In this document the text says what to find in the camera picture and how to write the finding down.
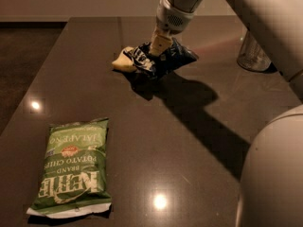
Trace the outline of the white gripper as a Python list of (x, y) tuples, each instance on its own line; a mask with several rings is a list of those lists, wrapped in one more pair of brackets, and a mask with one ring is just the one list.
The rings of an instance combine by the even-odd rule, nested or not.
[(158, 57), (172, 45), (169, 34), (183, 32), (194, 16), (195, 0), (160, 0), (149, 53)]

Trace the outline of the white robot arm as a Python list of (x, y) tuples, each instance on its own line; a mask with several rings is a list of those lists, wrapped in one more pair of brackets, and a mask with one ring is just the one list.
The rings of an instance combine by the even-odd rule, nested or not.
[(273, 68), (245, 72), (236, 23), (203, 19), (205, 61), (152, 89), (163, 110), (135, 227), (302, 227), (302, 107)]

